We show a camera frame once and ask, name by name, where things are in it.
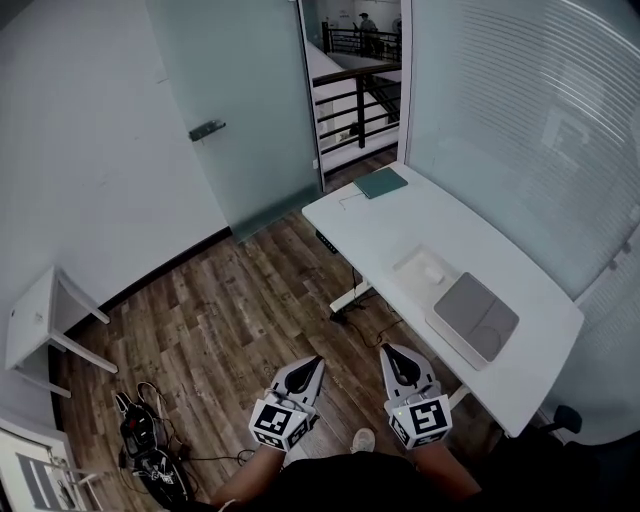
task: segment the desk leg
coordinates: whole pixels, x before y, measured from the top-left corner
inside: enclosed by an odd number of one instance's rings
[[[89,313],[95,316],[98,320],[100,320],[103,324],[108,324],[111,320],[107,315],[105,315],[102,311],[98,309],[98,306],[93,300],[91,300],[80,288],[78,288],[72,281],[69,279],[64,272],[59,271],[57,273],[58,282],[62,285],[62,287],[67,290],[67,293],[73,297],[73,299],[80,304],[84,309],[86,309]]]
[[[58,331],[52,331],[51,337],[53,338],[54,341],[60,343],[60,345],[62,345],[64,348],[71,350],[71,352],[75,352],[80,357],[85,358],[90,363],[93,363],[99,366],[100,368],[107,370],[108,372],[118,373],[118,367],[115,364],[110,363],[106,359],[103,359],[102,357],[94,354],[90,350],[87,350],[86,348],[79,345],[78,343],[73,341],[71,338],[68,338],[64,334]]]
[[[352,288],[347,293],[345,293],[342,297],[334,300],[330,306],[331,311],[333,311],[334,313],[337,313],[345,306],[348,306],[349,304],[351,304],[358,297],[367,293],[369,290],[371,290],[371,288],[372,286],[367,282],[367,280],[363,279],[363,281],[358,286],[356,286],[355,289]]]
[[[453,409],[456,405],[462,402],[462,399],[469,394],[469,388],[464,384],[460,386],[456,391],[449,397],[449,407]]]
[[[22,370],[14,369],[16,373],[18,373],[24,380],[31,382],[31,384],[35,384],[36,386],[46,389],[47,391],[51,391],[52,393],[56,393],[65,398],[71,398],[71,391],[68,389],[61,388],[60,386],[56,386],[55,384],[51,384],[51,382],[47,382],[46,380],[38,379],[37,377],[32,377],[31,375],[23,372]]]

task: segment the glass door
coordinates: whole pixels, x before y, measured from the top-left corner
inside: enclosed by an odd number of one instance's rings
[[[147,9],[173,95],[235,236],[317,198],[297,3],[147,0]]]

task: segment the white wall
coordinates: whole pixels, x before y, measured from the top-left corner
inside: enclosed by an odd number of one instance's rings
[[[307,0],[303,4],[305,15],[315,15],[308,5],[311,1],[316,4],[318,23],[328,21],[331,28],[351,29],[353,23],[360,26],[362,18],[358,15],[366,12],[380,32],[392,32],[393,20],[400,16],[400,0]]]
[[[353,28],[353,23],[360,25],[353,0],[316,0],[316,6],[319,23],[328,21],[329,27],[344,29]]]
[[[0,76],[3,367],[9,308],[52,263],[103,303],[227,223],[144,0],[35,0],[0,32]],[[0,406],[53,424],[48,393],[3,371]]]

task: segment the wooden floor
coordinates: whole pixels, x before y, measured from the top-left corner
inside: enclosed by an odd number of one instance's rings
[[[395,151],[388,151],[358,163],[335,174],[328,188],[393,160]],[[365,426],[376,432],[377,450],[399,454],[382,407],[378,349],[366,348],[352,327],[328,321],[329,303],[352,285],[351,267],[314,232],[297,212],[240,245],[226,239],[115,307],[110,325],[87,328],[80,342],[120,371],[109,374],[70,353],[56,362],[57,384],[73,393],[61,409],[78,465],[115,471],[122,442],[113,396],[126,391],[133,398],[143,380],[164,393],[168,415],[193,457],[255,448],[247,430],[255,400],[279,367],[313,354],[327,363],[316,402],[321,419],[287,460],[346,453],[353,434]],[[349,317],[372,344],[397,317],[380,297],[365,304],[366,310]],[[431,359],[445,392],[458,386],[403,322],[382,339]],[[449,443],[472,463],[485,452],[495,424],[470,396],[454,410],[454,424]],[[197,480],[197,497],[207,501],[237,465],[191,462],[186,468]],[[125,478],[131,485],[130,474]],[[97,492],[109,508],[157,510],[148,496],[127,489],[117,472]]]

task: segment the white side table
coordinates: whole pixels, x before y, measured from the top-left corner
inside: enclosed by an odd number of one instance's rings
[[[57,330],[54,324],[58,286],[62,286],[78,304],[102,323],[109,323],[109,317],[98,310],[94,301],[71,282],[61,270],[51,267],[11,309],[5,368],[19,372],[23,378],[37,386],[71,398],[70,391],[23,372],[21,366],[24,360],[36,349],[53,340],[56,347],[61,350],[71,350],[108,372],[117,373],[118,367]]]

